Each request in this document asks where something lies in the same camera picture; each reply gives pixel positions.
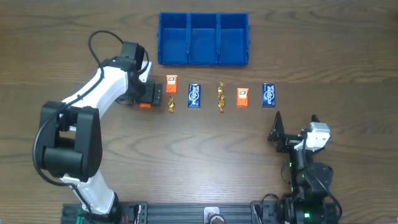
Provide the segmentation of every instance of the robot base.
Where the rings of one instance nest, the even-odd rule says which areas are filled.
[[[147,202],[121,202],[124,211],[127,211],[129,222],[134,223],[134,209],[141,205],[139,224],[189,224],[203,223],[203,211],[206,207],[220,208],[220,215],[225,223],[234,224],[260,224],[253,212],[254,205],[261,201],[251,203],[150,203]],[[277,224],[275,202],[264,201],[264,217],[262,223]],[[81,205],[64,204],[62,209],[62,224],[89,224],[87,219],[78,220]]]

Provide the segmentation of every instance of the blue plastic bin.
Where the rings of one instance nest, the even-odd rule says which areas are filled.
[[[161,65],[247,65],[247,13],[161,12]]]

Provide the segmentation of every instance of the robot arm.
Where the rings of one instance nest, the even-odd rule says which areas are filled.
[[[42,130],[34,147],[34,162],[53,177],[75,186],[77,191],[73,191],[92,220],[119,223],[122,217],[118,196],[99,171],[100,118],[120,96],[134,103],[160,103],[162,85],[148,80],[152,62],[143,61],[144,52],[137,43],[124,42],[120,56],[101,63],[103,73],[97,69],[96,75],[74,95],[62,102],[48,101],[42,107]],[[75,131],[75,139],[61,137],[60,131]]]

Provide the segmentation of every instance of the wooden tabletop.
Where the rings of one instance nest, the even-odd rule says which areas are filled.
[[[157,63],[160,11],[248,12],[247,67],[165,67]],[[398,215],[398,4],[396,0],[1,1],[1,223],[59,223],[70,189],[44,182],[32,164],[41,106],[61,101],[97,68],[88,36],[106,29],[140,43],[152,79],[178,75],[175,113],[167,95],[151,111],[112,104],[101,120],[101,172],[122,201],[250,202],[290,187],[280,178],[286,154],[266,137],[280,111],[298,134],[312,114],[332,139],[317,162],[334,169],[331,192],[340,223],[396,222]],[[101,60],[120,43],[95,37]],[[225,113],[216,87],[225,82]],[[189,83],[202,107],[187,108]],[[262,83],[275,83],[276,108],[262,108]],[[249,108],[236,89],[249,88]]]

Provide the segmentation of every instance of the wood grain surface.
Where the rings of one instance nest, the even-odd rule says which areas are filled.
[[[247,67],[157,64],[160,11],[248,12]],[[332,136],[316,161],[334,168],[340,223],[396,222],[398,216],[398,2],[396,0],[0,1],[1,223],[59,223],[71,190],[44,182],[32,164],[39,112],[92,78],[88,36],[107,29],[143,45],[152,78],[178,75],[175,113],[113,104],[101,120],[101,171],[123,201],[250,202],[282,195],[286,154],[266,141],[280,110],[288,133],[311,114]],[[93,41],[99,58],[118,55],[112,37]],[[223,80],[225,113],[216,87]],[[275,83],[276,108],[261,107],[261,84]],[[189,83],[202,107],[187,108]],[[249,108],[236,88],[249,88]]]

